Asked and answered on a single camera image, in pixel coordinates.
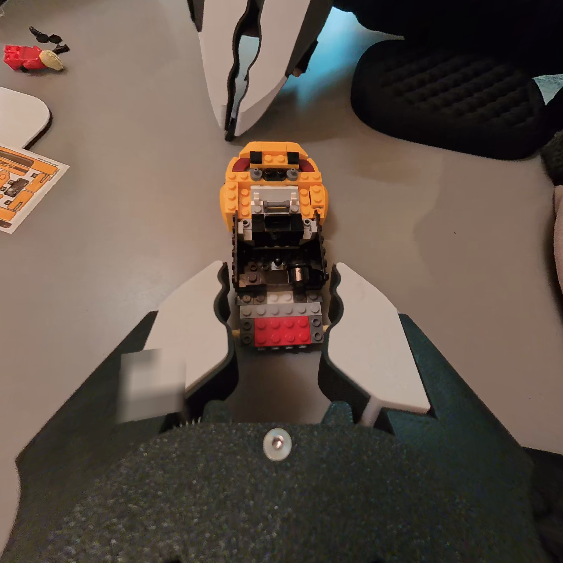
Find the orange lego sticker sheet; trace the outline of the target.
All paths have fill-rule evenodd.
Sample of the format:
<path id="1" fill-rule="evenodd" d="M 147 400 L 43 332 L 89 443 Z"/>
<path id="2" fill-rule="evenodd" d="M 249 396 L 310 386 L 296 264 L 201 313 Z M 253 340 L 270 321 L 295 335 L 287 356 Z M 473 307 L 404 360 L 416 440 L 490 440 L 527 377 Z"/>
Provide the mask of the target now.
<path id="1" fill-rule="evenodd" d="M 68 169 L 36 153 L 1 146 L 1 232 L 13 233 Z"/>

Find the white rounded board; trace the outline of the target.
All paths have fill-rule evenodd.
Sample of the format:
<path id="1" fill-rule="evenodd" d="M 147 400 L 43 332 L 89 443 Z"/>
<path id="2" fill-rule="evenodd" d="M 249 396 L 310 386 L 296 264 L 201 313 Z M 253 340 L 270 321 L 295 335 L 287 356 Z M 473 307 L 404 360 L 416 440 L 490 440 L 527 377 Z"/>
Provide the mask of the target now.
<path id="1" fill-rule="evenodd" d="M 1 146 L 30 149 L 51 123 L 52 113 L 42 100 L 1 87 Z"/>

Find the red lego minifigure parts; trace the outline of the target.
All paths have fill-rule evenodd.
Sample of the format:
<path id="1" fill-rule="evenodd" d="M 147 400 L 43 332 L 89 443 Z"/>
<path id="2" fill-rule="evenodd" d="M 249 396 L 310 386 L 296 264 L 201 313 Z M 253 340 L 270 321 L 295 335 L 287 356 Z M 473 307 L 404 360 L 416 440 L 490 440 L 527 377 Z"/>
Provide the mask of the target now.
<path id="1" fill-rule="evenodd" d="M 38 46 L 5 45 L 4 62 L 11 69 L 21 72 L 44 69 L 51 69 L 57 72 L 64 70 L 58 53 Z"/>

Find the orange and black lego car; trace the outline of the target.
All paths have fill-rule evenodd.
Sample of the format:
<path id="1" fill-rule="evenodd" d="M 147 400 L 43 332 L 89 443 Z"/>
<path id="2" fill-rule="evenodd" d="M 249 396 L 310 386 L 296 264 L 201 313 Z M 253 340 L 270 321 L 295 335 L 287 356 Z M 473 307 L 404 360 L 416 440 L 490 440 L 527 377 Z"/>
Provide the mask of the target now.
<path id="1" fill-rule="evenodd" d="M 297 143 L 252 142 L 229 163 L 220 207 L 241 345 L 291 350 L 324 341 L 328 203 L 318 166 Z"/>

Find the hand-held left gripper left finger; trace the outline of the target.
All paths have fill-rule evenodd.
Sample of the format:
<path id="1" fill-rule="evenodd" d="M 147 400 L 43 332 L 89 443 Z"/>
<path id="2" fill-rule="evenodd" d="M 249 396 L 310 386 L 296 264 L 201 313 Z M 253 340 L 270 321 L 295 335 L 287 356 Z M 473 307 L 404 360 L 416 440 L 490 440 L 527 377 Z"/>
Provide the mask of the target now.
<path id="1" fill-rule="evenodd" d="M 147 337 L 144 350 L 181 369 L 186 407 L 224 401 L 238 384 L 229 279 L 227 263 L 212 262 L 165 299 Z"/>

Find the person's dark sherpa jacket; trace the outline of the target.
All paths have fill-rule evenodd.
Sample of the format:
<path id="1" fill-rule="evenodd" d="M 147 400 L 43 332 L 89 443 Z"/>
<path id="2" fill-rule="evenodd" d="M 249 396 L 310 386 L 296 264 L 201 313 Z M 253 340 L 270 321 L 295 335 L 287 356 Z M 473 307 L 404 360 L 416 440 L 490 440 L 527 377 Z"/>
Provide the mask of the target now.
<path id="1" fill-rule="evenodd" d="M 545 173 L 554 186 L 562 186 L 562 130 L 555 133 L 540 151 Z"/>

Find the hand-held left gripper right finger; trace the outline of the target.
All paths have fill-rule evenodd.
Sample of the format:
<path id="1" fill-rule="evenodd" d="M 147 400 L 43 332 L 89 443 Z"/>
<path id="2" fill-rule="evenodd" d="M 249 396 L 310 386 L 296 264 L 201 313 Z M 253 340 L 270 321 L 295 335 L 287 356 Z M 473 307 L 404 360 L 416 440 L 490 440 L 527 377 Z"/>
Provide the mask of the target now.
<path id="1" fill-rule="evenodd" d="M 382 409 L 431 410 L 398 311 L 346 264 L 333 266 L 330 324 L 318 383 L 332 403 L 346 403 L 354 424 L 373 426 Z"/>

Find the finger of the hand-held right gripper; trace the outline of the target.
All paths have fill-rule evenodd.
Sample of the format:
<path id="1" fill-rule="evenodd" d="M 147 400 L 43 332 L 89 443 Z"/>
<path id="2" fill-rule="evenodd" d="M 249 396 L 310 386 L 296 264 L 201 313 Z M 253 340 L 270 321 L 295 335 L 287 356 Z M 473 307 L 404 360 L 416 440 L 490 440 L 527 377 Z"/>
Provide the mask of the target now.
<path id="1" fill-rule="evenodd" d="M 201 56 L 213 112 L 229 131 L 239 71 L 238 46 L 249 1 L 198 1 Z"/>
<path id="2" fill-rule="evenodd" d="M 284 86 L 293 48 L 305 47 L 318 36 L 332 9 L 332 1 L 249 1 L 241 38 L 258 38 L 258 48 L 245 74 L 239 101 L 234 97 L 226 141 L 242 135 L 264 115 Z"/>

